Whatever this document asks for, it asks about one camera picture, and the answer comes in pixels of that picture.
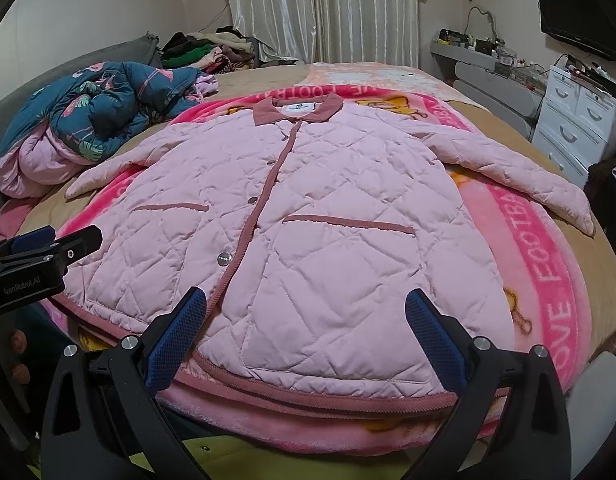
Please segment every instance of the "clothing label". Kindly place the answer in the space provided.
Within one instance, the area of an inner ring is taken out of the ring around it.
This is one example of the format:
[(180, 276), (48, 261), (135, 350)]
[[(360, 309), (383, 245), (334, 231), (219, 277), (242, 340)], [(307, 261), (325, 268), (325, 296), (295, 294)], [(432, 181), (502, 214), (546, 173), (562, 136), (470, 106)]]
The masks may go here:
[(297, 103), (295, 105), (282, 106), (284, 112), (313, 112), (315, 103)]

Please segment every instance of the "jacket sleeve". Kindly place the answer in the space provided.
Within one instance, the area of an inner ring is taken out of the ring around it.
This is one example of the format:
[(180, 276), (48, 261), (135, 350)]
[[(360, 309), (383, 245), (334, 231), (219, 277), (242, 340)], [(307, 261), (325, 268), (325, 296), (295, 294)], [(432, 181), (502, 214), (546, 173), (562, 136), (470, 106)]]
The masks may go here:
[(412, 120), (389, 122), (423, 142), (441, 162), (459, 164), (525, 193), (584, 234), (592, 236), (595, 233), (590, 204), (584, 192), (526, 156), (483, 134), (452, 126)]
[(190, 134), (200, 133), (199, 129), (204, 129), (203, 125), (194, 123), (173, 124), (164, 128), (129, 152), (109, 158), (82, 173), (66, 190), (66, 199), (71, 200), (83, 193), (106, 186), (134, 164), (149, 168), (170, 150), (185, 142)]

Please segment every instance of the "blue gripper pad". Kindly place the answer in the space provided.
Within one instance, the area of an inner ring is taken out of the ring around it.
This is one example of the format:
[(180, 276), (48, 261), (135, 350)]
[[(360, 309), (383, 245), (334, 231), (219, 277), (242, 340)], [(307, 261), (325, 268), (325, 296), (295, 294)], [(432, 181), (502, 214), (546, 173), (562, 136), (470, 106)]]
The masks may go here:
[(36, 231), (17, 236), (12, 240), (10, 252), (12, 254), (24, 253), (34, 249), (41, 249), (43, 246), (54, 241), (54, 229), (51, 226), (42, 227)]
[(205, 294), (197, 288), (159, 339), (146, 360), (145, 385), (150, 395), (165, 390), (205, 319)]
[(413, 290), (406, 297), (406, 320), (441, 385), (461, 396), (468, 384), (466, 359), (431, 308), (435, 307), (424, 292), (420, 288)]

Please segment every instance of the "tan bedsheet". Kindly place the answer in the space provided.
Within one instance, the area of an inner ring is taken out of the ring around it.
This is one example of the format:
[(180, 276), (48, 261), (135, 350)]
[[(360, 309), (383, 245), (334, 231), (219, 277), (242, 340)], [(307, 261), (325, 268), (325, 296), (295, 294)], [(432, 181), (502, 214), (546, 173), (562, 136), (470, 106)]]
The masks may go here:
[[(257, 70), (245, 70), (219, 75), (219, 92), (211, 99), (226, 99), (242, 95), (251, 95), (275, 88), (285, 88), (300, 83), (309, 75), (308, 66), (278, 66)], [(475, 106), (450, 101), (457, 111), (466, 116), (484, 134), (505, 144), (543, 166), (549, 171), (559, 173), (555, 165), (527, 142), (512, 127), (496, 118), (490, 112)], [(164, 125), (153, 126), (149, 130), (128, 142), (119, 153), (132, 149), (144, 138), (152, 135)], [(66, 202), (63, 193), (70, 183), (48, 195), (28, 215), (20, 233), (29, 232), (44, 225), (59, 228), (65, 221), (73, 218), (92, 200), (94, 193)], [(616, 257), (597, 226), (594, 237), (587, 237), (561, 219), (555, 222), (565, 234), (581, 267), (592, 310), (591, 356), (601, 349), (614, 348), (616, 345)]]

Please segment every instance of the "gray pillow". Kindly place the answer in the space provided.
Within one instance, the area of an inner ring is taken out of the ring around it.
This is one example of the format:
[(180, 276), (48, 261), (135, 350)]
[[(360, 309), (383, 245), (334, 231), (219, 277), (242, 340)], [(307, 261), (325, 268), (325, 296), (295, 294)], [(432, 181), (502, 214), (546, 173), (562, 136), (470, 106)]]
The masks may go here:
[[(41, 74), (17, 88), (14, 92), (0, 101), (0, 142), (12, 118), (38, 89), (43, 88), (63, 76), (85, 68), (86, 66), (90, 66), (94, 63), (101, 63), (103, 61), (137, 61), (162, 68), (161, 58), (157, 50), (157, 43), (159, 43), (159, 38), (153, 34), (147, 33), (145, 36), (137, 38), (137, 40), (126, 41), (125, 43), (108, 46), (101, 50), (91, 52), (90, 54), (79, 56), (52, 70), (48, 70), (46, 73)], [(3, 203), (4, 200), (0, 195), (0, 208)]]

